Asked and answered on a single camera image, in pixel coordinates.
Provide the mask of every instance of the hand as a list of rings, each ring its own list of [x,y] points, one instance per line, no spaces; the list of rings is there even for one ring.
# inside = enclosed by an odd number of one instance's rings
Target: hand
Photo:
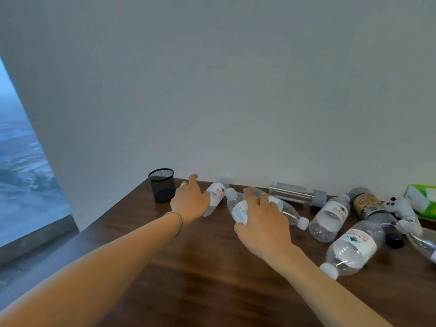
[[[193,174],[189,177],[189,183],[183,181],[171,200],[171,209],[182,216],[183,225],[201,217],[211,202],[208,192],[201,193],[197,177],[196,174]]]
[[[260,196],[260,205],[253,192],[244,189],[248,203],[247,225],[236,223],[234,230],[241,242],[259,258],[266,260],[272,255],[284,253],[293,247],[288,219],[268,195]]]

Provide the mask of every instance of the wooden desk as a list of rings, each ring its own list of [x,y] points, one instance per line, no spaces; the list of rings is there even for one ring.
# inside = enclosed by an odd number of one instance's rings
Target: wooden desk
[[[317,211],[294,207],[309,219]],[[154,202],[145,181],[5,292],[0,309],[73,260],[169,210],[169,203]],[[355,222],[351,215],[343,230]],[[233,225],[225,201],[193,223],[141,272],[100,326],[321,326],[294,289],[242,245]],[[315,264],[324,262],[329,244],[297,228],[291,235]],[[383,247],[359,273],[338,282],[396,327],[436,324],[436,265],[408,243],[398,250]]]

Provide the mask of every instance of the white wall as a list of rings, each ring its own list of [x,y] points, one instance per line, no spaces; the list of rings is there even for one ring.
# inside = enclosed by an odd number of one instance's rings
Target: white wall
[[[150,170],[379,196],[436,183],[436,0],[1,0],[80,229]]]

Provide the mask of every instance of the black mesh cup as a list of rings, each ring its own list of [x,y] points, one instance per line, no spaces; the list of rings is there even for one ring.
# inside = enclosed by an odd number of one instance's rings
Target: black mesh cup
[[[176,194],[176,184],[173,176],[174,171],[171,169],[157,169],[148,175],[156,202],[169,202]]]

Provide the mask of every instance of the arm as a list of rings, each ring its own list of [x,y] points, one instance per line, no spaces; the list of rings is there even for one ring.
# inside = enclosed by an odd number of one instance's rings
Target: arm
[[[243,244],[265,260],[300,294],[326,327],[391,326],[351,292],[331,279],[291,242],[287,218],[266,195],[257,203],[245,189],[248,223],[235,224]]]
[[[172,211],[183,227],[206,211],[197,176],[176,190]],[[0,326],[94,326],[117,303],[145,265],[178,233],[177,214],[167,214],[61,269],[0,313]]]

